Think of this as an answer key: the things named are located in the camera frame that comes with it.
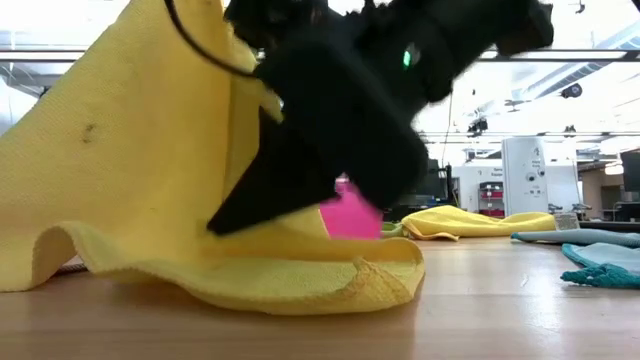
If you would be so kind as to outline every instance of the wooden table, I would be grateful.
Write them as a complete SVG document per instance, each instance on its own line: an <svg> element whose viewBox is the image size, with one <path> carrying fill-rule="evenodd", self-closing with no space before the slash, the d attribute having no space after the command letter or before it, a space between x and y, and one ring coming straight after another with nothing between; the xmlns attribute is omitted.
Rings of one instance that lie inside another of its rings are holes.
<svg viewBox="0 0 640 360"><path fill-rule="evenodd" d="M2 359L640 359L640 292L574 287L555 246L421 244L422 294L389 311L274 317L170 285L69 275L0 295Z"/></svg>

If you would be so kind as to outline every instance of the teal cloth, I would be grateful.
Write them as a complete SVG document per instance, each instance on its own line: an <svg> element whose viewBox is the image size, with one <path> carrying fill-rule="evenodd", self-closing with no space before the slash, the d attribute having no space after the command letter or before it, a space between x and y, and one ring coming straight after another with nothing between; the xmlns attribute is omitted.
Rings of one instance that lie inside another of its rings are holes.
<svg viewBox="0 0 640 360"><path fill-rule="evenodd" d="M578 285L640 289L640 249L597 243L586 247L564 244L562 253L585 266L560 277Z"/></svg>
<svg viewBox="0 0 640 360"><path fill-rule="evenodd" d="M640 248L640 234L621 234L596 229L521 232L512 234L511 238L525 242L544 241L575 245L606 243L630 248Z"/></svg>

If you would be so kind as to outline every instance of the cloth fold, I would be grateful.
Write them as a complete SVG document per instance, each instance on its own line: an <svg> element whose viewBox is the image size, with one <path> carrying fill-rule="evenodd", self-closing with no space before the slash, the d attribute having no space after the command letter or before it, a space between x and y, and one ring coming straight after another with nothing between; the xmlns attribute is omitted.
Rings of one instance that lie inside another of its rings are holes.
<svg viewBox="0 0 640 360"><path fill-rule="evenodd" d="M209 52L254 66L219 1L176 4ZM260 82L195 54L162 1L131 1L0 137L0 291L42 284L78 254L95 274L164 279L237 310L364 312L411 301L424 274L418 247L329 240L317 207L226 238L206 231L255 156L259 106L280 117Z"/></svg>
<svg viewBox="0 0 640 360"><path fill-rule="evenodd" d="M562 253L585 266L561 279L578 285L640 289L640 249L597 243L586 247L562 245Z"/></svg>
<svg viewBox="0 0 640 360"><path fill-rule="evenodd" d="M453 206L439 206L413 213L402 219L402 225L416 240L439 238L454 241L460 237L509 236L516 231L555 229L550 214L526 213L495 219Z"/></svg>
<svg viewBox="0 0 640 360"><path fill-rule="evenodd" d="M640 247L640 234L621 234L598 229L575 229L562 231L517 232L511 238L525 242L552 242L560 244L591 245L606 243L631 248Z"/></svg>

